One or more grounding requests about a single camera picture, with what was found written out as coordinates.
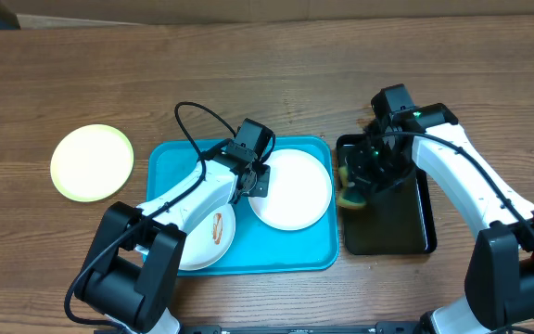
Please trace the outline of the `green yellow sponge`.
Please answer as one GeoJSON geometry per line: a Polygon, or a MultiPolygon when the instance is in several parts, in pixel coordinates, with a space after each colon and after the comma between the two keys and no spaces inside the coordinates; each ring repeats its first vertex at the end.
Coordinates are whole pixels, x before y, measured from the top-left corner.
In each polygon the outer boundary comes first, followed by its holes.
{"type": "Polygon", "coordinates": [[[337,195],[337,205],[350,210],[363,208],[366,205],[366,200],[361,191],[350,181],[348,167],[339,167],[338,176],[341,188],[337,195]]]}

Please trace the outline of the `white plate top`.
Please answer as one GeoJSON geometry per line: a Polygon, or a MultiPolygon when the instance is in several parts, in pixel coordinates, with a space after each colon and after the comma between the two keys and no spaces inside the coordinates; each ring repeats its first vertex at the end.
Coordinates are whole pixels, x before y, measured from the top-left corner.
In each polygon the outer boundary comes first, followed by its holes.
{"type": "Polygon", "coordinates": [[[329,172],[313,155],[298,149],[276,150],[266,161],[270,167],[268,194],[248,202],[270,227],[296,231],[317,223],[333,196],[329,172]]]}

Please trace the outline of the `yellow-green rimmed plate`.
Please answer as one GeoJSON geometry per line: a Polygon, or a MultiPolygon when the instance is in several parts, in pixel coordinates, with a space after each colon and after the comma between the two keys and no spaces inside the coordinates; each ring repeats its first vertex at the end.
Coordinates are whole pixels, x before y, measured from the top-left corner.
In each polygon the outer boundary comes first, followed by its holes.
{"type": "Polygon", "coordinates": [[[121,189],[133,167],[134,150],[127,136],[109,125],[90,124],[58,143],[50,161],[50,176],[67,199],[94,202],[121,189]]]}

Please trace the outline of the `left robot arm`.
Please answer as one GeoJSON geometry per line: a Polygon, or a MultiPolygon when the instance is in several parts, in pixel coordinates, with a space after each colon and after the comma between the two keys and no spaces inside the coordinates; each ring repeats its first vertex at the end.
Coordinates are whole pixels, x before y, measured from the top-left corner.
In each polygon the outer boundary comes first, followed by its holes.
{"type": "Polygon", "coordinates": [[[201,160],[163,195],[137,207],[111,205],[65,296],[67,318],[87,322],[70,309],[77,298],[105,315],[101,325],[119,333],[153,331],[170,315],[167,306],[188,234],[224,205],[266,196],[269,172],[259,161],[201,160]]]}

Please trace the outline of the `white plate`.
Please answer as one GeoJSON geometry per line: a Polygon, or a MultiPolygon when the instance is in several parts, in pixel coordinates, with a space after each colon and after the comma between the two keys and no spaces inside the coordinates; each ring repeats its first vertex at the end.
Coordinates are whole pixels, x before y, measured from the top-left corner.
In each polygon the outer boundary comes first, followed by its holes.
{"type": "Polygon", "coordinates": [[[186,237],[179,269],[196,271],[219,261],[235,237],[235,212],[230,204],[214,210],[186,237]]]}
{"type": "Polygon", "coordinates": [[[270,167],[268,194],[248,202],[270,227],[296,231],[317,223],[333,196],[329,172],[313,155],[298,149],[276,150],[266,161],[270,167]]]}

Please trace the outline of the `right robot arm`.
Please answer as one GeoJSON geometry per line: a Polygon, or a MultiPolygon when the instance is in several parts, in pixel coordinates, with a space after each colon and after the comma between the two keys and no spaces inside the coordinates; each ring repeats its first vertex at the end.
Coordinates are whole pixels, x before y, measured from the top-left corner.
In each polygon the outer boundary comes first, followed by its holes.
{"type": "Polygon", "coordinates": [[[337,202],[362,207],[415,170],[439,185],[476,239],[464,296],[424,314],[415,332],[509,333],[534,319],[534,204],[481,157],[445,105],[375,108],[339,164],[337,202]]]}

